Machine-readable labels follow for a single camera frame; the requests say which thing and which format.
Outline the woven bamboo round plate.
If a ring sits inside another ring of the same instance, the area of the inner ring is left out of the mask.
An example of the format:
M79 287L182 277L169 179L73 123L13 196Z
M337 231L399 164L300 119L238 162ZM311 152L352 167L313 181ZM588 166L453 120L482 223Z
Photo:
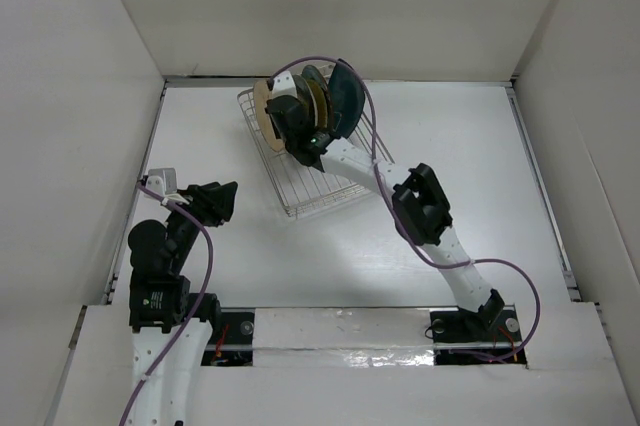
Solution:
M307 83L315 102L316 124L319 128L328 129L330 126L330 112L327 92L315 80L308 80Z

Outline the dark teal square plate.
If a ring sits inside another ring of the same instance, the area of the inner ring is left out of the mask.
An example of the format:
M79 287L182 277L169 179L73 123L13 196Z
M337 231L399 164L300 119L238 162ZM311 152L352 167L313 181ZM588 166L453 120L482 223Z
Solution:
M362 116L365 93L353 69L342 59L333 68L328 92L332 107L332 130L339 137L348 138Z

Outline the beige plate with orange leaves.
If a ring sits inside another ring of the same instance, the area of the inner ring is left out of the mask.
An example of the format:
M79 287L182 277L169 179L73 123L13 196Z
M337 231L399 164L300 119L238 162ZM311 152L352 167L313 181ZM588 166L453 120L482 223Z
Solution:
M284 142L276 136L271 118L266 111L267 100L270 96L271 92L267 81L265 79L258 80L253 86L255 117L267 146L274 152L280 152L284 149Z

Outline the dark teal round plate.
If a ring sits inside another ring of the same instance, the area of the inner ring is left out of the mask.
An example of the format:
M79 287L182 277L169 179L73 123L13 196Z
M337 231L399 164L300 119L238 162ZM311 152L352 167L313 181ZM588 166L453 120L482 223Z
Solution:
M328 82L325 76L322 74L319 68L315 65L307 64L301 73L301 76L308 81L314 81L322 89L323 92L328 92Z

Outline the light blue flower plate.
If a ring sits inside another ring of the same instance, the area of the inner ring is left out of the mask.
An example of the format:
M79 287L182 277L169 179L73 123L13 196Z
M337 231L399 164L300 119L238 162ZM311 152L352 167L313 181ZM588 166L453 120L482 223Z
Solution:
M294 84L298 99L307 107L308 116L312 121L315 121L315 102L313 93L309 87L307 81L298 74L293 75Z

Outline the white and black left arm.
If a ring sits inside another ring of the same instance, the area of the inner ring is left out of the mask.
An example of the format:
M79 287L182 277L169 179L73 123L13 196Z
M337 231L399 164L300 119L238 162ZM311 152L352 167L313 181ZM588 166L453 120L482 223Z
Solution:
M147 219L128 235L129 326L132 331L132 392L122 425L186 425L208 342L222 333L221 306L205 287L190 290L183 275L197 238L208 250L205 276L212 276L215 248L210 229L230 221L238 184L212 182L168 189L158 176L137 184L169 215Z

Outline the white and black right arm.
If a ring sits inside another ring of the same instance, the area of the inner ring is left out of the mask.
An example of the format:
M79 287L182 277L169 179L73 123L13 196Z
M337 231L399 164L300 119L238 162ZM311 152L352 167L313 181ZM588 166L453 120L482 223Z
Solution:
M481 342L497 329L504 300L462 247L449 201L429 166L409 168L374 158L349 140L314 126L306 106L292 95L267 100L266 113L286 151L299 163L380 195L403 239L425 253L444 277L457 306L456 322L469 342Z

